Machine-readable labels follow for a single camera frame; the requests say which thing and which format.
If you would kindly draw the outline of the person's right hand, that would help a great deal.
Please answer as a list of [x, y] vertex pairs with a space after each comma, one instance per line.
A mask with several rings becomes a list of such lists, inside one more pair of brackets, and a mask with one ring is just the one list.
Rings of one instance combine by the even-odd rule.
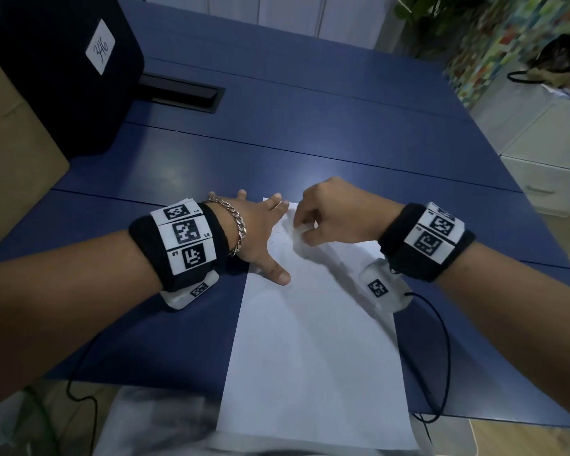
[[403, 205], [362, 190], [340, 177], [312, 185], [299, 204], [314, 204], [323, 217], [325, 243], [377, 241]]

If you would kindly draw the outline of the person's left hand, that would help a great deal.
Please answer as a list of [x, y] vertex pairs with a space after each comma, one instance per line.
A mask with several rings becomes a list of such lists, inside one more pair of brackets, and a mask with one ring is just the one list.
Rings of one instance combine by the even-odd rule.
[[207, 207], [218, 219], [228, 241], [229, 253], [251, 264], [260, 255], [270, 255], [267, 242], [274, 226], [289, 210], [289, 201], [282, 199], [273, 210], [265, 210], [263, 203], [247, 200], [245, 190], [235, 198], [225, 198], [209, 192]]

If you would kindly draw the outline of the white paper sheet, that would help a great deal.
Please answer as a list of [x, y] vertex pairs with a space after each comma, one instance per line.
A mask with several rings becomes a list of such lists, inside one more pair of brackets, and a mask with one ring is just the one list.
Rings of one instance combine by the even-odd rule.
[[217, 431], [239, 451], [302, 449], [337, 455], [418, 452], [393, 315], [358, 279], [380, 257], [375, 242], [316, 247], [294, 229], [296, 203], [269, 253], [286, 286], [250, 269]]

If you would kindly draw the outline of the person's left forearm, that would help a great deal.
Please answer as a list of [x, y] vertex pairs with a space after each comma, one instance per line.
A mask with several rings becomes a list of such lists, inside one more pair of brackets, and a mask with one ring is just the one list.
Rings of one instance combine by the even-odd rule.
[[0, 263], [0, 402], [162, 288], [125, 230]]

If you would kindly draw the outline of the person's right forearm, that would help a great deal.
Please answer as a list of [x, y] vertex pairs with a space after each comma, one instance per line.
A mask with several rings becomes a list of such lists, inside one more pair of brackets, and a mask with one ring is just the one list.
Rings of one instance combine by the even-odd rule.
[[570, 286], [477, 242], [436, 283], [512, 366], [570, 414]]

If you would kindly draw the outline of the black wristband with marker tags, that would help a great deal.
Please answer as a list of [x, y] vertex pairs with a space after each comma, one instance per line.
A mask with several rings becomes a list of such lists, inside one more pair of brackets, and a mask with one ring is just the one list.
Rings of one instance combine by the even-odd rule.
[[462, 220], [429, 202], [405, 205], [378, 244], [392, 271], [432, 283], [475, 240]]
[[224, 267], [230, 253], [216, 214], [194, 199], [139, 217], [128, 233], [167, 292], [201, 283], [211, 271]]

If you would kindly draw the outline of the person's white shirt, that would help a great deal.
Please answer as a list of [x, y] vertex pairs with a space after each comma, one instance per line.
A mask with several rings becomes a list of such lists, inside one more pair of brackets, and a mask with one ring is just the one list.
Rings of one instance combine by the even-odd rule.
[[202, 395], [124, 386], [92, 456], [436, 456], [426, 445], [362, 449], [220, 432], [219, 407]]

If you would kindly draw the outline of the white handwritten label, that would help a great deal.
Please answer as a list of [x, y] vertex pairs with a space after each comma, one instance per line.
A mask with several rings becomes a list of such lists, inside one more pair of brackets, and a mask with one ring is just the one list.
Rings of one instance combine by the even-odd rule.
[[115, 38], [112, 33], [105, 25], [99, 25], [87, 46], [85, 55], [100, 75], [104, 74], [114, 46]]

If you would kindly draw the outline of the green plant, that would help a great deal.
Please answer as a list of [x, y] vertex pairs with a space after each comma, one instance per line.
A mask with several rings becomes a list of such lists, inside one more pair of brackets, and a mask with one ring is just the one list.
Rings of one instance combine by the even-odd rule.
[[405, 23], [411, 39], [404, 47], [414, 58], [441, 53], [446, 34], [461, 26], [488, 0], [395, 0], [395, 16]]

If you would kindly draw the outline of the white drawer cabinet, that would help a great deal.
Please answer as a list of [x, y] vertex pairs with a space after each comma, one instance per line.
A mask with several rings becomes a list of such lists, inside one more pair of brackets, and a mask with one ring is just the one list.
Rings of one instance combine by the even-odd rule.
[[502, 71], [471, 116], [539, 212], [570, 216], [570, 96]]

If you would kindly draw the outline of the black box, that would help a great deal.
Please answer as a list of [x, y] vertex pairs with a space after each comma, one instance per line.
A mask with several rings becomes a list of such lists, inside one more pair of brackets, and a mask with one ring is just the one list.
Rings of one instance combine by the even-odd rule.
[[[86, 57], [101, 24], [115, 38], [102, 75]], [[0, 0], [0, 66], [70, 159], [112, 146], [144, 57], [118, 0]]]

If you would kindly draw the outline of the brown cardboard box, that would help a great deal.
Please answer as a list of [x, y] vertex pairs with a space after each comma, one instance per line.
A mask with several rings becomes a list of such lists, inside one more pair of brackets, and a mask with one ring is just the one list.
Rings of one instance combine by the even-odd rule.
[[69, 162], [0, 66], [0, 242], [68, 169]]

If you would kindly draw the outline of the black bag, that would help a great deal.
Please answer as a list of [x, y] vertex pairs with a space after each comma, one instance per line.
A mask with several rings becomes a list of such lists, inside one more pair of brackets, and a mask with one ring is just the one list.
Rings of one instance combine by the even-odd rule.
[[562, 87], [570, 79], [570, 34], [562, 34], [545, 45], [529, 62], [529, 69], [509, 72], [506, 78], [517, 84]]

